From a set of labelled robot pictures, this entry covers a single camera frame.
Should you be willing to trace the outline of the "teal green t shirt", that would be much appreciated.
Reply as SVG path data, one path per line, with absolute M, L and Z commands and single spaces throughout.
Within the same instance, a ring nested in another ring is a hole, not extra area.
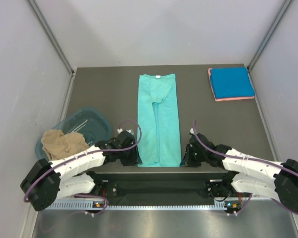
M 137 121 L 142 131 L 138 144 L 141 166 L 180 166 L 182 156 L 175 74 L 139 76 Z

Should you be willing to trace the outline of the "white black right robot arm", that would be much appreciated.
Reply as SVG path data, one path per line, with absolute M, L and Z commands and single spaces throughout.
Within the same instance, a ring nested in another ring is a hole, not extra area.
M 298 162 L 273 162 L 244 154 L 230 146 L 214 145 L 204 135 L 190 130 L 181 164 L 199 167 L 203 162 L 227 171 L 209 194 L 234 196 L 249 193 L 270 198 L 298 214 Z

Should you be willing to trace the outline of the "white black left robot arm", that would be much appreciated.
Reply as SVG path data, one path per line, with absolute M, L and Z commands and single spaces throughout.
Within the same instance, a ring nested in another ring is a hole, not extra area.
M 47 161 L 38 160 L 22 181 L 24 202 L 42 211 L 66 197 L 103 196 L 105 185 L 92 169 L 120 160 L 123 166 L 141 163 L 137 141 L 131 130 L 119 130 L 118 136 L 99 141 L 75 155 Z

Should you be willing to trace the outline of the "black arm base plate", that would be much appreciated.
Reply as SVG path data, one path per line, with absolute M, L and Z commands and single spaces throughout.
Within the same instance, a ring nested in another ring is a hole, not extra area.
M 237 197 L 238 193 L 223 183 L 226 173 L 101 173 L 102 195 L 111 204 L 198 204 L 217 197 Z

